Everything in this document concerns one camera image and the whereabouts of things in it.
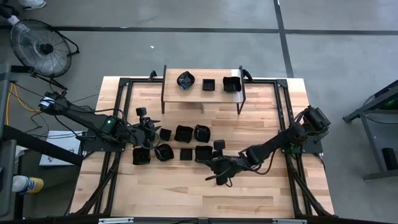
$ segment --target black bowl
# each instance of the black bowl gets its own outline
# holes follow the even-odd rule
[[[177,78],[177,84],[181,87],[183,90],[189,89],[193,84],[195,83],[195,77],[189,73],[188,71],[183,72],[178,78]]]

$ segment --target black square bowl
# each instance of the black square bowl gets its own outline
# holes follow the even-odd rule
[[[202,90],[214,91],[215,86],[216,86],[215,80],[212,80],[212,79],[203,79]]]

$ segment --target wooden shelf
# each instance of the wooden shelf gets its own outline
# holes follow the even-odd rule
[[[166,69],[165,67],[162,85],[162,112],[164,113],[165,103],[236,103],[238,114],[240,114],[246,100],[241,69],[241,67],[239,69]],[[186,71],[195,77],[195,83],[189,89],[183,90],[177,84],[177,78]],[[242,90],[235,93],[225,92],[224,77],[240,77]],[[203,79],[214,79],[215,90],[202,90]]]

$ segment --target small object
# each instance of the small object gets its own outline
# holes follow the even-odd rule
[[[195,162],[204,163],[213,158],[213,147],[211,146],[197,146],[195,148]]]
[[[150,162],[150,154],[148,149],[135,148],[132,150],[132,163],[134,165],[143,165]]]
[[[198,140],[200,142],[209,142],[209,140],[210,140],[210,128],[198,124],[195,127],[194,137],[195,137],[196,140]]]
[[[40,178],[16,175],[12,180],[12,191],[20,193],[37,193],[42,190],[44,182]]]
[[[228,93],[242,90],[241,78],[239,77],[224,77],[223,84],[224,91]]]
[[[193,132],[193,128],[178,125],[177,129],[175,130],[174,140],[190,143],[190,141],[192,139],[192,132]]]
[[[213,142],[213,147],[214,147],[214,152],[213,152],[213,158],[223,156],[223,149],[225,149],[225,141],[224,140],[215,140]]]
[[[155,148],[156,158],[162,162],[174,159],[174,152],[168,144],[161,144]]]
[[[191,161],[192,160],[192,149],[181,149],[180,160]]]
[[[215,80],[212,79],[203,79],[202,90],[211,90],[215,89]]]
[[[183,72],[183,73],[177,78],[177,84],[178,84],[183,90],[189,89],[194,83],[195,83],[195,77],[194,77],[191,73],[189,73],[188,71]]]
[[[159,137],[161,140],[169,141],[171,135],[172,135],[172,130],[164,129],[164,128],[160,129]]]
[[[203,103],[199,103],[200,112],[205,113],[205,105]]]

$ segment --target plastic bottle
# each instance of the plastic bottle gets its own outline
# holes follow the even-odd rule
[[[43,185],[44,182],[40,178],[16,175],[12,180],[12,191],[21,193],[37,193],[42,190]]]

